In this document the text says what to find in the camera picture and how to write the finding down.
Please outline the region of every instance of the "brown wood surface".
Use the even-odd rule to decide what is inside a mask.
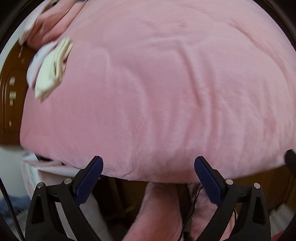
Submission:
[[[293,183],[292,191],[287,204],[294,212],[296,212],[296,180]]]
[[[0,145],[20,144],[20,125],[28,89],[26,75],[35,53],[26,45],[21,47],[15,43],[3,65],[0,74]]]

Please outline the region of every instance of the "pink fleece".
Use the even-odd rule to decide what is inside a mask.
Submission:
[[[284,164],[296,146],[296,53],[252,0],[90,0],[62,34],[64,80],[25,99],[20,141],[129,180],[197,182]]]
[[[84,2],[60,0],[55,6],[40,14],[27,38],[27,44],[38,50],[44,44],[57,40],[81,11]]]
[[[196,240],[214,215],[217,206],[202,190],[192,216],[191,237]],[[221,238],[229,237],[234,215]],[[140,212],[123,241],[177,241],[182,230],[177,189],[174,184],[148,183]]]
[[[50,4],[52,0],[44,0],[37,8],[35,8],[28,16],[26,20],[25,27],[20,35],[19,44],[23,45],[27,38],[32,31],[32,28],[35,24],[36,19],[39,17],[40,14],[44,11],[44,9]]]

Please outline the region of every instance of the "pink blanket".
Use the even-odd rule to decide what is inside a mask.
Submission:
[[[192,215],[190,234],[193,240],[200,236],[216,209],[217,206],[210,202],[202,190]],[[221,240],[229,237],[233,226],[234,215]],[[140,212],[123,241],[177,241],[181,230],[182,217],[176,186],[174,184],[149,183]]]
[[[90,0],[44,102],[28,90],[24,148],[130,180],[198,181],[282,165],[295,147],[296,53],[252,0]]]
[[[83,1],[76,0],[59,0],[54,6],[50,1],[44,3],[31,13],[19,40],[21,45],[27,41],[28,46],[39,50],[44,44],[56,40],[84,5]]]

